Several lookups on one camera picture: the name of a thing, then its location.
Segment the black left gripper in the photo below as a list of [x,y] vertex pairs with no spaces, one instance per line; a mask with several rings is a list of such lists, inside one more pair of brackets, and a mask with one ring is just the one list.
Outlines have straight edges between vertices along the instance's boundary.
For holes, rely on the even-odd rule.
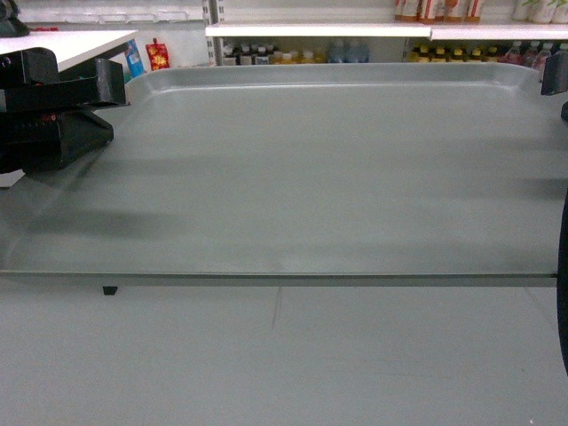
[[2,54],[1,172],[64,169],[113,140],[113,126],[94,112],[124,105],[118,63],[92,59],[70,77],[48,49]]

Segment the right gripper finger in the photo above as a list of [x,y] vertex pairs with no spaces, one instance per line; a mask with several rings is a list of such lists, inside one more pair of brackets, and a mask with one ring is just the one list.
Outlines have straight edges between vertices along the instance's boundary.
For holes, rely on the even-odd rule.
[[547,58],[540,89],[542,96],[553,96],[563,92],[567,92],[566,51],[560,51]]

